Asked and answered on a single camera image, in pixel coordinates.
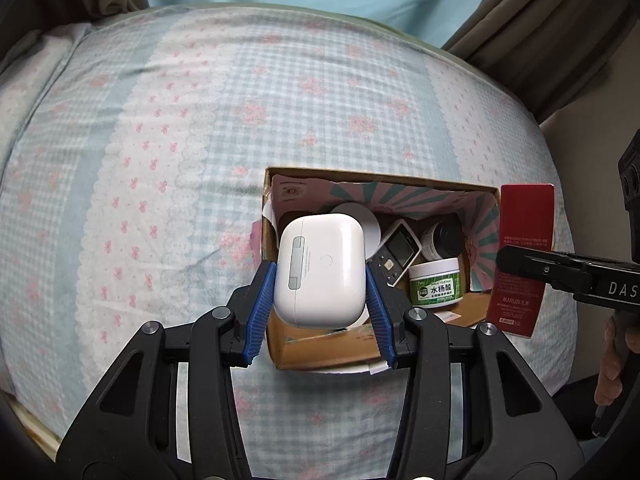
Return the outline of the person's hand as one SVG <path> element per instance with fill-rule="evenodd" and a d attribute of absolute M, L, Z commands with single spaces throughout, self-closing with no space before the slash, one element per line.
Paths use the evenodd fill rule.
<path fill-rule="evenodd" d="M 605 325 L 605 352 L 600 361 L 597 388 L 594 392 L 594 402 L 597 406 L 609 406 L 623 391 L 620 372 L 623 368 L 622 359 L 614 348 L 616 327 L 612 318 Z"/>

